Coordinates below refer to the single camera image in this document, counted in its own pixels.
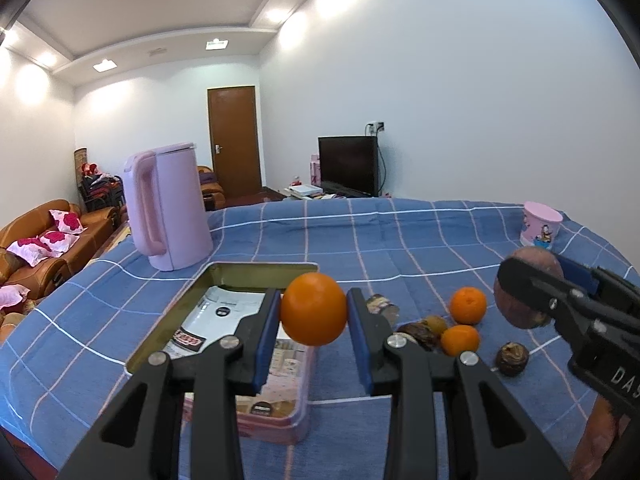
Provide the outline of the right hand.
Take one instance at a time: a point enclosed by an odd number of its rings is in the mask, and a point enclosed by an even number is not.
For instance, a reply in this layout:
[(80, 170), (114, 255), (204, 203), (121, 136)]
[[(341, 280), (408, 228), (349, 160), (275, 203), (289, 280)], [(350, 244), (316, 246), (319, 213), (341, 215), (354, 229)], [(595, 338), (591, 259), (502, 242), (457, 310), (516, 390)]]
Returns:
[(570, 464), (572, 478), (591, 479), (614, 440), (623, 434), (628, 424), (627, 416), (618, 414), (605, 398), (598, 396)]

